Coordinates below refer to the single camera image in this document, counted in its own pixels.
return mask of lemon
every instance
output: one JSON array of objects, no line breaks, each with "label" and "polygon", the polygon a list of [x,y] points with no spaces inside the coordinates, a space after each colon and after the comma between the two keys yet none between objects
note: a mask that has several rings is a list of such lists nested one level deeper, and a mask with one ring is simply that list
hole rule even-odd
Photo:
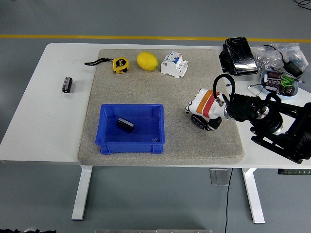
[{"label": "lemon", "polygon": [[138,65],[145,70],[152,71],[158,66],[157,58],[150,52],[141,52],[137,56]]}]

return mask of yellow tape measure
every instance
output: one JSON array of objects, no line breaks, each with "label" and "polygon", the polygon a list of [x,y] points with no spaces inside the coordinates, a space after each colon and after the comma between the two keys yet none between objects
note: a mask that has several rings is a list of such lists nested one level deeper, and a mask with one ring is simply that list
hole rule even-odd
[{"label": "yellow tape measure", "polygon": [[112,60],[113,71],[116,74],[122,74],[130,69],[130,63],[125,57],[118,57]]},{"label": "yellow tape measure", "polygon": [[96,66],[99,63],[102,62],[111,62],[112,61],[112,66],[113,66],[113,72],[116,74],[123,74],[127,72],[130,69],[130,63],[128,62],[128,59],[125,57],[118,57],[115,59],[110,59],[110,58],[100,58],[95,62],[84,62],[84,65],[86,66]]}]

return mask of plastic bag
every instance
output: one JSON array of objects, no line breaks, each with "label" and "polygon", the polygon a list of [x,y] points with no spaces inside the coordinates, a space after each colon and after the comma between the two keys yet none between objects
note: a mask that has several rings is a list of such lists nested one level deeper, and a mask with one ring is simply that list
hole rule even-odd
[{"label": "plastic bag", "polygon": [[253,49],[255,61],[260,73],[271,67],[283,67],[280,53],[272,47],[258,46]]},{"label": "plastic bag", "polygon": [[308,66],[308,62],[300,51],[298,43],[268,43],[267,45],[253,48],[255,61],[260,73],[271,67],[285,71],[283,60],[285,62],[294,62],[301,71],[304,71]]}]

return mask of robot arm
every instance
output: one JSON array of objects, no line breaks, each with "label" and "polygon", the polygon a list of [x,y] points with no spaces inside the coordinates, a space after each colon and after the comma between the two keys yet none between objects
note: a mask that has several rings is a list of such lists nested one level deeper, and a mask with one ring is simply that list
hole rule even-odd
[{"label": "robot arm", "polygon": [[[232,92],[229,99],[216,91],[217,81],[222,77],[231,82]],[[213,91],[199,90],[196,98],[186,107],[186,112],[192,112],[191,119],[206,130],[217,129],[224,118],[240,122],[248,120],[252,124],[250,130],[255,134],[251,139],[257,144],[298,164],[303,159],[310,159],[311,103],[298,107],[282,103],[274,93],[269,93],[262,100],[260,97],[235,94],[234,91],[233,78],[222,74],[215,79]],[[283,118],[280,113],[295,118],[288,131],[281,134]]]}]

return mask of blue plastic bin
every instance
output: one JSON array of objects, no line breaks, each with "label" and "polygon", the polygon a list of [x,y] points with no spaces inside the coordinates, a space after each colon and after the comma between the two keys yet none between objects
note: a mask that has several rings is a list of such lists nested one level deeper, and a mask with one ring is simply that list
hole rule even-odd
[{"label": "blue plastic bin", "polygon": [[[117,125],[122,117],[135,124],[129,133]],[[101,154],[124,152],[162,153],[164,150],[162,104],[103,104],[95,144]]]}]

